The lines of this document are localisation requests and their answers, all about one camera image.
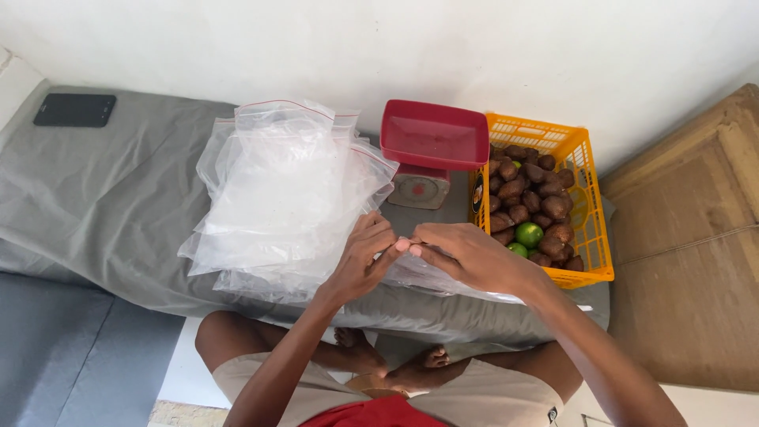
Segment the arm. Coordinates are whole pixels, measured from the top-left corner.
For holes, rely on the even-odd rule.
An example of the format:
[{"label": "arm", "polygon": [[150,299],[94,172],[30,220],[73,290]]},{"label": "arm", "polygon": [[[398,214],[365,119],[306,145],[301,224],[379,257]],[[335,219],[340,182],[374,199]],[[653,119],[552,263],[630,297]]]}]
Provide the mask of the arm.
[{"label": "arm", "polygon": [[[362,215],[348,237],[335,273],[319,287],[303,315],[248,380],[224,426],[279,424],[332,317],[346,302],[374,289],[408,246],[408,240],[398,240],[390,223],[377,212]],[[384,253],[375,261],[373,257],[380,251]]]},{"label": "arm", "polygon": [[[422,224],[413,255],[473,289],[522,299],[548,327],[618,426],[685,426],[664,390],[564,293],[542,268],[509,251],[472,224]],[[419,243],[439,246],[451,254]]]}]

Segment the red shirt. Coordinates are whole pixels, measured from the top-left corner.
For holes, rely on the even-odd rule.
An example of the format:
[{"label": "red shirt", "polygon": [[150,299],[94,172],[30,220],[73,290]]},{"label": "red shirt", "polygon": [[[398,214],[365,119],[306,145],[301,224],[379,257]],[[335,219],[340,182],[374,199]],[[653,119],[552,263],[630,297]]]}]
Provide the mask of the red shirt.
[{"label": "red shirt", "polygon": [[414,409],[402,396],[382,397],[338,406],[301,427],[447,427]]}]

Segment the kitchen scale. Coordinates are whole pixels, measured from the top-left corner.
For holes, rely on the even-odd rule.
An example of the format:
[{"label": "kitchen scale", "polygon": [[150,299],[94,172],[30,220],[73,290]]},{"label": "kitchen scale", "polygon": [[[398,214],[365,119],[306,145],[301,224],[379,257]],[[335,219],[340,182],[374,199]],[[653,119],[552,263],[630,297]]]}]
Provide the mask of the kitchen scale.
[{"label": "kitchen scale", "polygon": [[484,114],[417,101],[387,102],[379,145],[385,158],[401,164],[387,201],[421,209],[442,206],[451,170],[479,169],[490,155]]}]

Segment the hand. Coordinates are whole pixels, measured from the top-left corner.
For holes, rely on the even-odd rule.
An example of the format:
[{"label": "hand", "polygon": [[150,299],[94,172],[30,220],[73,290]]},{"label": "hand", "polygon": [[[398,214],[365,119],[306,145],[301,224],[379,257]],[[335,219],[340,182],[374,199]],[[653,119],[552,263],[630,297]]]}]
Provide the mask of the hand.
[{"label": "hand", "polygon": [[[390,222],[375,210],[361,215],[353,228],[335,272],[317,290],[321,301],[342,306],[374,289],[388,267],[411,243],[398,239]],[[384,251],[374,259],[377,252]]]},{"label": "hand", "polygon": [[[412,255],[472,289],[520,297],[536,285],[553,285],[537,264],[509,251],[474,224],[421,224],[411,241]],[[421,243],[435,245],[451,256]]]}]

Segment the stack of plastic bags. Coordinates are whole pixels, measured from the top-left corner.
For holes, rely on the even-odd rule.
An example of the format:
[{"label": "stack of plastic bags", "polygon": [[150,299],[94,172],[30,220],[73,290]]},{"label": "stack of plastic bags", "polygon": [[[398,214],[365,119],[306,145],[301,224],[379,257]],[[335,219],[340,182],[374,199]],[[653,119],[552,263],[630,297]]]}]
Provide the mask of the stack of plastic bags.
[{"label": "stack of plastic bags", "polygon": [[310,101],[268,101],[217,119],[197,164],[209,213],[180,247],[190,275],[221,271],[214,289],[270,302],[313,298],[361,214],[392,191],[398,164]]}]

